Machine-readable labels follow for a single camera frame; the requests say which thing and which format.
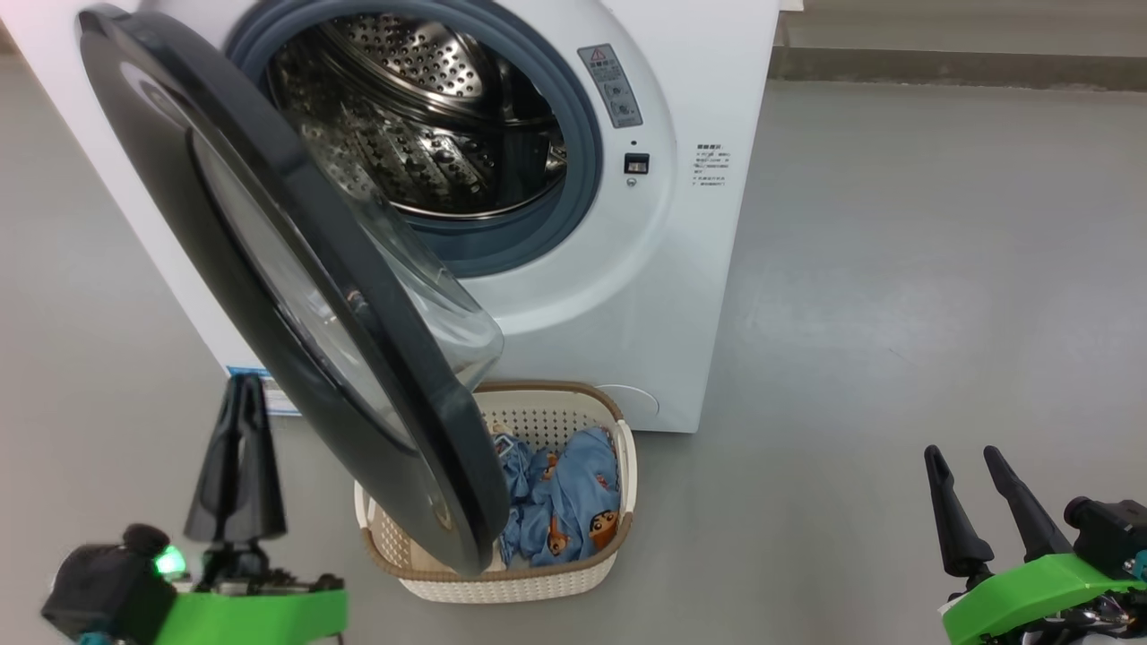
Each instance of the open washing machine door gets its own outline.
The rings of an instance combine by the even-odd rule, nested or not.
[[[92,87],[196,270],[335,456],[412,538],[477,574],[508,498],[470,390],[486,314],[321,125],[161,14],[79,16]]]

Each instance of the front-loading washing machine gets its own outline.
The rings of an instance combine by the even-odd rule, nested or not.
[[[635,429],[697,430],[778,0],[143,0],[87,22],[77,16],[91,0],[0,5],[226,368],[266,359],[165,210],[189,208],[209,171],[167,168],[195,156],[192,139],[131,149],[151,134],[130,109],[108,114],[126,99],[101,84],[220,140],[235,133],[196,125],[172,78],[224,111],[262,101],[296,134],[326,125],[312,133],[352,150],[497,320],[505,349],[491,376],[592,383]],[[172,41],[157,41],[163,30]],[[115,73],[91,69],[110,53],[81,55],[93,33],[126,52]],[[189,45],[198,38],[216,50]],[[203,75],[227,81],[205,87]],[[161,168],[190,174],[164,180]]]

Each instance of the floor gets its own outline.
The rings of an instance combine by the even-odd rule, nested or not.
[[[1145,497],[1147,129],[1126,126],[1145,102],[771,86],[702,430],[638,437],[634,531],[598,590],[414,598],[367,559],[351,481],[303,422],[276,429],[274,562],[346,578],[351,644],[943,643],[961,582],[928,443],[997,570],[1022,549],[984,444],[1053,515]],[[224,380],[13,59],[0,115],[0,623],[54,643],[37,612],[69,550],[133,521],[179,533]]]

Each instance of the laundry basket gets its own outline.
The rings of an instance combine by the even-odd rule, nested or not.
[[[617,449],[617,481],[622,489],[617,536],[592,558],[564,565],[487,572],[470,578],[454,573],[420,572],[411,567],[409,536],[356,482],[354,510],[370,558],[411,592],[436,603],[524,603],[593,589],[617,559],[633,523],[638,497],[633,434],[617,404],[592,387],[565,382],[485,384],[474,398],[489,426],[500,422],[535,446],[564,445],[574,433],[590,426],[609,432]]]

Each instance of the cartoon character print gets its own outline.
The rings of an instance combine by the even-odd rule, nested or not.
[[[549,452],[546,454],[546,460],[549,463],[546,469],[541,472],[541,481],[548,482],[551,477],[554,476],[554,468],[557,466],[557,453]]]
[[[602,511],[590,520],[590,539],[601,551],[617,535],[617,511]]]
[[[549,553],[556,558],[565,551],[569,546],[570,536],[563,534],[561,529],[557,528],[557,515],[552,515],[549,518],[549,535],[546,537],[546,544],[549,546]]]

